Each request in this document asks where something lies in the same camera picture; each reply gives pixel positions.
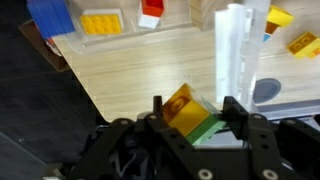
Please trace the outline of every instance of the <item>table surface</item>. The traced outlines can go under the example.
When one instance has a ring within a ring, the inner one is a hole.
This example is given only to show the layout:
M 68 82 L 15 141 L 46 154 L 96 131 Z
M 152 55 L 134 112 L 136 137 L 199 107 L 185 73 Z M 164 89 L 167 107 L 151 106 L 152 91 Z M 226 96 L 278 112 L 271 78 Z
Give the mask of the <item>table surface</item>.
M 295 20 L 278 29 L 261 50 L 257 79 L 275 78 L 282 84 L 280 94 L 264 104 L 318 99 L 320 58 L 297 60 L 286 45 L 306 31 L 320 36 L 320 1 L 273 4 Z M 153 96 L 162 95 L 166 101 L 183 83 L 215 104 L 213 34 L 93 55 L 77 54 L 64 38 L 54 40 L 98 110 L 111 122 L 119 117 L 134 120 L 151 111 Z

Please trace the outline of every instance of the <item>black floor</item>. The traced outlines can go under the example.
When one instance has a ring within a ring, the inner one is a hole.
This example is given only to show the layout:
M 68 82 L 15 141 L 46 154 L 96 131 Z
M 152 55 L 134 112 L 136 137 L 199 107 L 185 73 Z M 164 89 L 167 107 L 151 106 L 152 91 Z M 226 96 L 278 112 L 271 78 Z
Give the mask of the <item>black floor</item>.
M 98 116 L 73 73 L 57 73 L 19 32 L 25 3 L 0 1 L 0 180 L 76 161 Z

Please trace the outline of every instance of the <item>red lego brick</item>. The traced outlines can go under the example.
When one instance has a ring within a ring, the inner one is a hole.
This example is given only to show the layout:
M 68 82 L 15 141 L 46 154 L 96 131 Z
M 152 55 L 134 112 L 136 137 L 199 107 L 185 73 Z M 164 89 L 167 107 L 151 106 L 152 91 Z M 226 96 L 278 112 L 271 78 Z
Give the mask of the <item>red lego brick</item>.
M 141 0 L 142 12 L 144 15 L 161 17 L 164 6 L 163 0 Z

